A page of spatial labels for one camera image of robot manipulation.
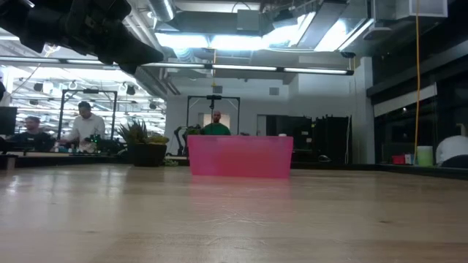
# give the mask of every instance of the table surface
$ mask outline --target table surface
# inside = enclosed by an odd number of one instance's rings
[[[466,181],[291,174],[108,164],[0,172],[1,262],[468,261]]]

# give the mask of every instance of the man in green shirt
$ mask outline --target man in green shirt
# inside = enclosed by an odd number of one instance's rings
[[[201,134],[204,135],[231,135],[231,131],[225,125],[219,122],[221,113],[216,110],[213,112],[213,123],[203,127]]]

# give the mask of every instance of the red object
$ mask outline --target red object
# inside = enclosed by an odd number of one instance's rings
[[[405,164],[404,156],[392,156],[393,164]]]
[[[189,135],[192,175],[288,178],[292,137]]]

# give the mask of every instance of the computer monitor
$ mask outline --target computer monitor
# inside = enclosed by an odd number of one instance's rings
[[[0,135],[12,135],[16,127],[16,107],[0,107]]]

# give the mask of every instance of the metal frame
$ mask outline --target metal frame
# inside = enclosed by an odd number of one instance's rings
[[[65,102],[68,102],[68,99],[65,99],[65,94],[67,92],[84,92],[85,90],[71,90],[71,89],[64,89],[61,91],[61,103],[60,103],[60,117],[58,118],[58,131],[57,131],[57,139],[61,138],[61,125],[64,117],[64,106]],[[117,110],[117,91],[94,91],[93,93],[106,93],[106,94],[114,94],[114,105],[112,111],[112,127],[110,129],[110,139],[113,140],[114,138],[114,126],[116,124],[116,110]]]
[[[206,96],[187,96],[187,114],[186,114],[186,126],[189,125],[189,113],[190,113],[190,99],[191,98],[205,98]],[[239,126],[241,125],[241,98],[240,97],[225,97],[221,96],[221,99],[235,99],[237,100],[237,134],[239,135]]]

